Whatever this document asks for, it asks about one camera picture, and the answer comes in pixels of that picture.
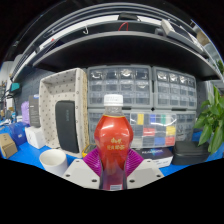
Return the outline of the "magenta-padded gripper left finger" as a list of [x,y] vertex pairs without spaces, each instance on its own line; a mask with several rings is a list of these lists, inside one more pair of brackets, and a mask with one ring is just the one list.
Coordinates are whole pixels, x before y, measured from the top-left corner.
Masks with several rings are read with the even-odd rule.
[[75,159],[63,178],[84,188],[99,189],[102,179],[102,165],[97,149],[93,149],[83,159]]

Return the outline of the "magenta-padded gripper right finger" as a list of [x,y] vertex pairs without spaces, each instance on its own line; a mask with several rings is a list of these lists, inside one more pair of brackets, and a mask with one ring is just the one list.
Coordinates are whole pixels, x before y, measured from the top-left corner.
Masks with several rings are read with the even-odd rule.
[[152,159],[143,159],[133,149],[128,152],[125,175],[127,189],[141,188],[164,177]]

